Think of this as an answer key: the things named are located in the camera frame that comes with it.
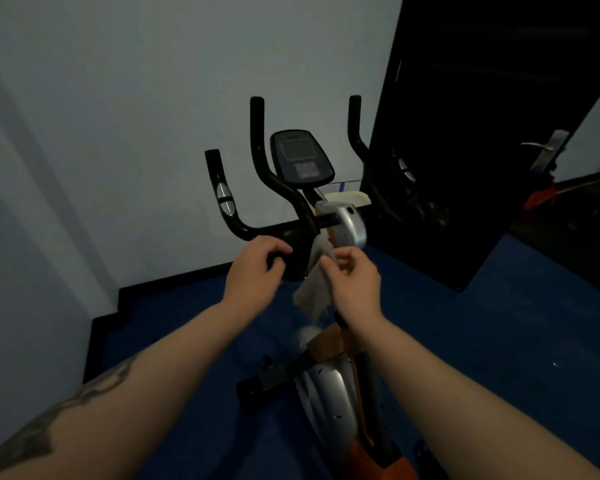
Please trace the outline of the person's right hand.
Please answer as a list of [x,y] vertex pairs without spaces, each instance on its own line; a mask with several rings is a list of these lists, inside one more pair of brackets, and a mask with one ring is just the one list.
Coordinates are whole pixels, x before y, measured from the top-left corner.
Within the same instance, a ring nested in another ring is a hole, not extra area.
[[368,333],[386,322],[381,310],[381,276],[357,247],[337,248],[339,284],[333,295],[336,309],[348,327]]

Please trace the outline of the person's left hand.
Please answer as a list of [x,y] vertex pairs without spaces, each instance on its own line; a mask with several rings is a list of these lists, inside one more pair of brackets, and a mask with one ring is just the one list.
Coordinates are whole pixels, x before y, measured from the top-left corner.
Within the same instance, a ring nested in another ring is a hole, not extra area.
[[226,277],[222,304],[233,316],[251,322],[272,302],[280,283],[268,283],[270,255],[289,255],[292,247],[278,238],[259,235],[234,259]]

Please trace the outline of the white cleaning cloth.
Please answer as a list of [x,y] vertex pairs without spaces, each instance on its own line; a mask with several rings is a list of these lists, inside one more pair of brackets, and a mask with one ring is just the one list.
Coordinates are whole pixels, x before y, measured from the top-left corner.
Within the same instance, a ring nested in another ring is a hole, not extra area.
[[293,303],[313,324],[318,323],[334,304],[331,281],[320,265],[323,256],[336,263],[332,243],[320,234],[312,243],[306,277],[293,294]]

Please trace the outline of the black exercise bike handlebar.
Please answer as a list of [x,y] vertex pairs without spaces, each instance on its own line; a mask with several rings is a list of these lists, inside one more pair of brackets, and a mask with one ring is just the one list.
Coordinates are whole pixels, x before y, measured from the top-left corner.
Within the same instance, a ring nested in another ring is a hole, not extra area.
[[354,245],[364,247],[368,239],[366,222],[394,226],[398,229],[421,229],[425,224],[424,205],[418,202],[413,183],[403,176],[396,176],[397,184],[389,177],[390,167],[386,163],[373,161],[371,151],[360,136],[361,96],[349,97],[347,106],[347,137],[362,161],[365,174],[361,192],[366,193],[371,205],[356,208],[343,202],[325,200],[323,185],[318,188],[296,190],[284,183],[275,173],[272,161],[270,138],[269,150],[265,149],[265,100],[253,96],[249,101],[249,149],[251,160],[260,181],[291,204],[296,218],[275,225],[251,226],[240,217],[235,197],[230,189],[224,170],[223,159],[218,149],[205,151],[209,179],[216,194],[216,201],[229,230],[244,241],[259,235],[269,235],[288,243],[293,251],[289,255],[275,253],[273,258],[282,257],[286,263],[283,279],[300,282],[306,270],[312,243],[316,236],[326,230],[334,246]]

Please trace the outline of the person's right forearm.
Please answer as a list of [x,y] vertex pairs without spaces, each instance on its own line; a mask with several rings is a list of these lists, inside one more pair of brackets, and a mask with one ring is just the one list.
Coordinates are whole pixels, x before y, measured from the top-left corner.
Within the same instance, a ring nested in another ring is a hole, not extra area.
[[345,320],[450,480],[600,480],[583,455],[381,313]]

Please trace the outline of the person's left forearm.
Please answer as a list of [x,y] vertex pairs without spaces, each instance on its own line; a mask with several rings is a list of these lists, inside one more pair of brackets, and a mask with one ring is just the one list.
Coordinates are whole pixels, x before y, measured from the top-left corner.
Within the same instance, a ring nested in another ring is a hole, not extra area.
[[129,480],[265,305],[224,299],[0,445],[0,480]]

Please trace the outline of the white tray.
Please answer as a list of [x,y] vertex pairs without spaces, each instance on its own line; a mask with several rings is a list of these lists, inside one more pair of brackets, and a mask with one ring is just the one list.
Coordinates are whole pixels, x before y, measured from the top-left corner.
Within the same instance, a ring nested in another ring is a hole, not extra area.
[[356,208],[371,205],[369,196],[361,191],[343,191],[334,193],[325,193],[325,200],[330,202],[343,202],[353,205]]

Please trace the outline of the exercise bike console display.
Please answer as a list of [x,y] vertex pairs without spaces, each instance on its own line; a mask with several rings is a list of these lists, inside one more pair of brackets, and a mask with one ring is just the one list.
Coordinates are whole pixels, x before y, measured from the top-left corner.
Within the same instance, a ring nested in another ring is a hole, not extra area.
[[296,190],[318,188],[335,179],[321,145],[307,130],[282,130],[270,138],[275,173]]

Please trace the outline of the black baseboard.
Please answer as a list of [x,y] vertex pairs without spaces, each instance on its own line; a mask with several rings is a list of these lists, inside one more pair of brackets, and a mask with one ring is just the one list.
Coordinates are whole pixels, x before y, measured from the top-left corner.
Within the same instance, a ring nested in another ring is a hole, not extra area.
[[99,373],[106,338],[112,330],[115,330],[128,322],[129,309],[134,300],[165,290],[218,277],[226,274],[231,265],[231,262],[222,263],[190,271],[188,273],[177,274],[153,280],[151,282],[139,283],[121,288],[118,292],[117,311],[113,314],[97,317],[91,322],[88,352],[82,382],[87,383],[94,379]]

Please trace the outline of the black door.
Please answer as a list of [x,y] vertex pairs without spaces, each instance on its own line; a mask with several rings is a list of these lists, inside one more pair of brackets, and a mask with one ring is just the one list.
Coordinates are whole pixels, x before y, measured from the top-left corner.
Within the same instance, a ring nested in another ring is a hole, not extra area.
[[370,245],[464,290],[549,183],[520,143],[571,139],[599,99],[600,0],[402,0],[369,149],[425,224]]

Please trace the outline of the orange object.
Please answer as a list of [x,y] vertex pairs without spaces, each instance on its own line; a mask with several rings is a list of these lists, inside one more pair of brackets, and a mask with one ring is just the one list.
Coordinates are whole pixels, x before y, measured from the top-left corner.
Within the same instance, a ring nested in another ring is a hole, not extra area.
[[532,193],[522,207],[522,211],[535,209],[546,202],[553,201],[560,194],[569,193],[597,183],[600,183],[600,172],[552,183],[549,187]]

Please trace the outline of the silver orange exercise bike frame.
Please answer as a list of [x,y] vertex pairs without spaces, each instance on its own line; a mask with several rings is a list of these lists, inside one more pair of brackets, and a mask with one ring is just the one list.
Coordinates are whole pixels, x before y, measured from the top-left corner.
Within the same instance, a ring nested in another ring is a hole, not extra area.
[[237,384],[243,411],[253,411],[293,382],[322,449],[349,480],[418,480],[416,469],[383,424],[374,364],[335,309],[296,332],[299,354]]

